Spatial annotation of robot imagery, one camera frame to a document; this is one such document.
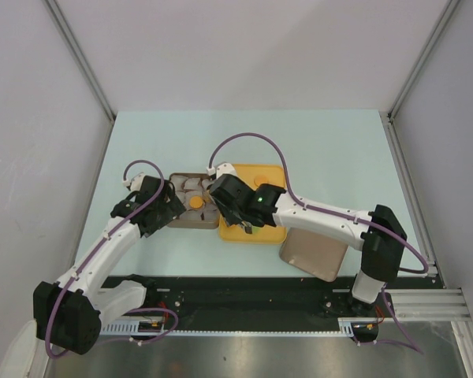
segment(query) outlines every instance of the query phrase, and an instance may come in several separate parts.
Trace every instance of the orange lid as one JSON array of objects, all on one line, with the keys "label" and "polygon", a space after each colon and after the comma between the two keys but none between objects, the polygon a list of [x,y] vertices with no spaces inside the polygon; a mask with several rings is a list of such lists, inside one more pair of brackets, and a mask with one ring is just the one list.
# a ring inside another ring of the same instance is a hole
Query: orange lid
[{"label": "orange lid", "polygon": [[263,185],[264,183],[269,183],[268,177],[266,177],[265,175],[257,175],[254,178],[254,183],[256,187],[259,187],[259,185]]},{"label": "orange lid", "polygon": [[189,200],[189,205],[193,209],[201,209],[201,207],[203,206],[203,198],[201,198],[199,195],[195,195]]}]

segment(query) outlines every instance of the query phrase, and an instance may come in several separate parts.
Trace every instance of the table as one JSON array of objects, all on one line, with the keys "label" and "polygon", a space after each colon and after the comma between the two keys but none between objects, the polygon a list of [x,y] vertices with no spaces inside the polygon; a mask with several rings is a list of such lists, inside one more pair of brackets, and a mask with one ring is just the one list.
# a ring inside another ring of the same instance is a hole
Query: table
[{"label": "table", "polygon": [[[377,110],[120,112],[77,258],[99,237],[114,205],[128,194],[121,180],[130,161],[153,161],[165,177],[172,172],[205,172],[214,148],[238,132],[258,132],[279,145],[297,195],[352,209],[387,205],[408,233],[408,240],[418,246]],[[231,142],[214,163],[221,161],[280,164],[273,148],[256,138]],[[155,176],[152,168],[141,165],[132,168],[129,177],[142,171]],[[279,247],[225,243],[217,230],[163,228],[141,239],[112,275],[308,276],[284,263],[278,256]],[[359,265],[360,252],[349,248],[339,276],[354,276]],[[407,250],[402,266],[421,268]]]}]

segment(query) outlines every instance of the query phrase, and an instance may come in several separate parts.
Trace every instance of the floor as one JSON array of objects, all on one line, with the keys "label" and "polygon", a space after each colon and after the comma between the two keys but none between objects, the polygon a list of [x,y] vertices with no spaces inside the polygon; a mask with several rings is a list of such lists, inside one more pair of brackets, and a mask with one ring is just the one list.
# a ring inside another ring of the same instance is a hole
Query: floor
[{"label": "floor", "polygon": [[[171,336],[156,345],[116,342],[53,362],[65,377],[466,377],[450,323],[407,323],[422,356],[396,346],[357,347],[346,338]],[[401,339],[394,324],[381,338]]]}]

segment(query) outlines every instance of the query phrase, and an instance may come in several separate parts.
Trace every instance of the light blue tabletop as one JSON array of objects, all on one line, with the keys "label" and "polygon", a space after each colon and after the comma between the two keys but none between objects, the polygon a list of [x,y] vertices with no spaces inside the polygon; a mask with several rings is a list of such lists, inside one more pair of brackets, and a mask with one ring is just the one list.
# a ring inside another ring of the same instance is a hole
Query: light blue tabletop
[{"label": "light blue tabletop", "polygon": [[[214,148],[238,132],[262,133],[279,145],[297,195],[352,209],[387,205],[408,240],[418,246],[376,110],[120,112],[77,258],[100,236],[110,211],[128,194],[121,177],[130,161],[153,161],[165,177],[172,172],[205,172]],[[256,138],[231,142],[214,163],[221,161],[280,164],[273,148]],[[142,171],[155,176],[149,166],[137,165],[130,177]],[[278,251],[279,246],[225,243],[217,230],[163,228],[141,239],[113,275],[308,276],[284,263]],[[339,276],[354,276],[359,264],[360,252],[349,248]],[[407,250],[402,266],[421,268]]]}]

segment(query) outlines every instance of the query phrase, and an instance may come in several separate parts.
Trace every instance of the brown tray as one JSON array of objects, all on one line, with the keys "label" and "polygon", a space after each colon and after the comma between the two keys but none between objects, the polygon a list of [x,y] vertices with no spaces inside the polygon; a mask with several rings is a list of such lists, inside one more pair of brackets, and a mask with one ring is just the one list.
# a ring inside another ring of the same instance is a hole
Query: brown tray
[{"label": "brown tray", "polygon": [[[200,181],[209,179],[210,177],[206,173],[184,173],[184,172],[174,172],[169,176],[169,179],[172,176],[186,176],[189,179],[193,177],[199,177]],[[202,230],[213,230],[219,226],[219,216],[216,220],[184,220],[184,219],[174,219],[168,223],[168,227],[171,228],[198,228]]]}]

